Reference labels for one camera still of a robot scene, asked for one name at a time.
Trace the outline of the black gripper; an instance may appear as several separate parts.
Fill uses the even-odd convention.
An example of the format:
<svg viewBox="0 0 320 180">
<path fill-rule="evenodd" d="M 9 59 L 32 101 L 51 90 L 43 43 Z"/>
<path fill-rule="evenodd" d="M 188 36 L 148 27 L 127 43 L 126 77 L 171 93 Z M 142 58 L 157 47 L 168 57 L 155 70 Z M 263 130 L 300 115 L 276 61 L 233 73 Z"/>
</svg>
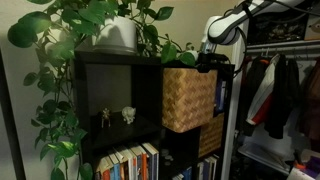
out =
<svg viewBox="0 0 320 180">
<path fill-rule="evenodd" d="M 210 70 L 218 70 L 224 67 L 229 58 L 224 54 L 200 52 L 196 61 L 196 69 L 199 73 L 208 73 Z"/>
</svg>

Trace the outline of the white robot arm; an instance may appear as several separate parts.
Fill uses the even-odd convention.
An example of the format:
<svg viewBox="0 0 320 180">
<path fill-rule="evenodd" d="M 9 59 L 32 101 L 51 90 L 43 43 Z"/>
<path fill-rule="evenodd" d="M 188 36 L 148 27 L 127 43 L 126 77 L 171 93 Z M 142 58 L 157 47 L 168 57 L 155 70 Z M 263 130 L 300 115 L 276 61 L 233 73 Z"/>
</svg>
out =
<svg viewBox="0 0 320 180">
<path fill-rule="evenodd" d="M 217 45 L 232 45 L 240 36 L 238 26 L 249 18 L 264 13 L 284 12 L 288 9 L 306 13 L 298 5 L 305 0 L 243 0 L 231 12 L 223 16 L 210 17 L 204 27 L 200 52 L 196 61 L 196 69 L 207 73 L 213 65 L 212 60 L 217 55 Z"/>
</svg>

